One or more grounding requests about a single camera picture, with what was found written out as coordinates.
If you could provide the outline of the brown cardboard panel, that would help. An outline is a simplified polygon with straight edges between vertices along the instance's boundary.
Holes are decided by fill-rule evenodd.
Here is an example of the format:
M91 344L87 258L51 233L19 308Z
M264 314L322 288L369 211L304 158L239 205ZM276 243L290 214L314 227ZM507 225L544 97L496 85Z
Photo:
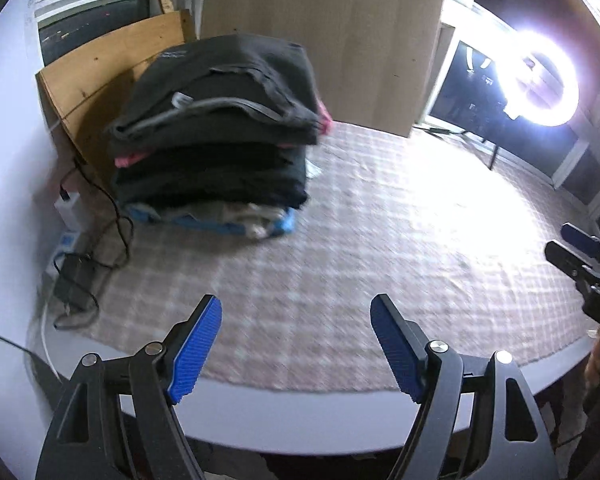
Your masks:
M425 102L443 0L204 0L205 37L301 44L337 122L408 136Z

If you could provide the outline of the black power adapter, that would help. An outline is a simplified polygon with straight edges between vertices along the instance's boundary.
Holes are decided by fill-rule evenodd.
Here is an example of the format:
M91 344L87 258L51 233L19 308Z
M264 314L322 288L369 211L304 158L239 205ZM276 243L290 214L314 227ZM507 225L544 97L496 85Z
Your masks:
M91 310L97 302L92 291L95 274L96 266L92 260L63 256L54 286L55 298L71 310Z

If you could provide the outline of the wooden board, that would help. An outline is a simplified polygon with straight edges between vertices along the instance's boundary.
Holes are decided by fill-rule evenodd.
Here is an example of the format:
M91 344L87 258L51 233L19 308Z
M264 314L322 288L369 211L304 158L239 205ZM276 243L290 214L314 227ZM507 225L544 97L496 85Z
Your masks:
M105 130L137 79L162 51L194 40L188 11L160 14L82 44L36 74L72 145L102 182L114 173Z

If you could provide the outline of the stack of folded dark clothes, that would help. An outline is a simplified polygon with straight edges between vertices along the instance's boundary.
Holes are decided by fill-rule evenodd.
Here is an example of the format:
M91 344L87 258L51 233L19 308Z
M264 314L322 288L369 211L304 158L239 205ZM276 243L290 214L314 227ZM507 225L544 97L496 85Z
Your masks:
M324 133L306 49L231 34L162 51L107 129L123 205L301 208L306 150Z

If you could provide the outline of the white power strip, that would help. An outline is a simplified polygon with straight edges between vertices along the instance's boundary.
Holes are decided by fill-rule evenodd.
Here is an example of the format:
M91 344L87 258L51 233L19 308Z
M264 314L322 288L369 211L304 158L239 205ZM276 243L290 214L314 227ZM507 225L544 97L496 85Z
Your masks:
M91 226L91 216L78 191L69 192L66 200L58 197L54 207L65 229L62 231L46 268L46 274L51 278L58 274L56 266L64 260L64 253L79 250L79 244L83 242L84 234Z

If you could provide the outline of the pink plaid table cloth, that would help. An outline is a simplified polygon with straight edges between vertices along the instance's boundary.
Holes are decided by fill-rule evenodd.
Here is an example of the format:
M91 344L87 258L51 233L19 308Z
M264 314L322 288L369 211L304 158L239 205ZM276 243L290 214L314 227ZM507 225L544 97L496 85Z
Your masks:
M283 391L379 391L394 379L370 326L391 297L424 332L473 356L526 364L590 322L544 246L578 207L527 170L488 168L457 141L340 125L294 230L246 240L137 223L86 336L126 353L162 338L205 294L222 302L204 366L218 382Z

